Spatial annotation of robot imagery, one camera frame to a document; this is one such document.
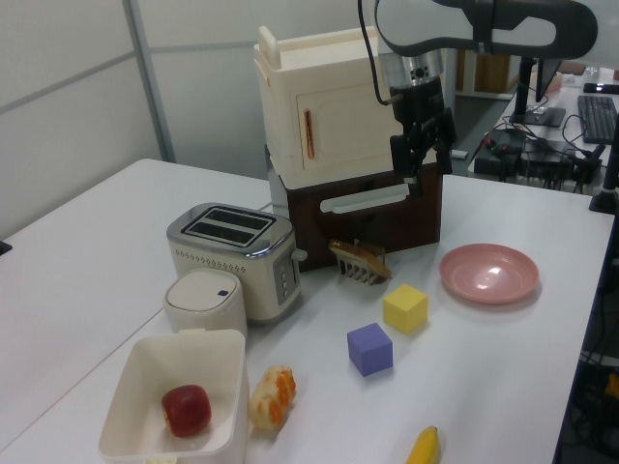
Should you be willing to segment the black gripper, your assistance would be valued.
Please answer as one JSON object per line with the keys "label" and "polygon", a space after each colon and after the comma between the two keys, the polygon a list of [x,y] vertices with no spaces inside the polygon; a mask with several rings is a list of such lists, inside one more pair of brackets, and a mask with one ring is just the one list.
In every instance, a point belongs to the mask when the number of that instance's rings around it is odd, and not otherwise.
{"label": "black gripper", "polygon": [[390,87],[389,91],[392,98],[397,98],[393,111],[403,129],[403,134],[390,137],[393,170],[408,185],[412,197],[421,197],[423,159],[413,148],[433,147],[438,171],[452,174],[452,144],[457,139],[452,110],[444,103],[440,79],[411,87]]}

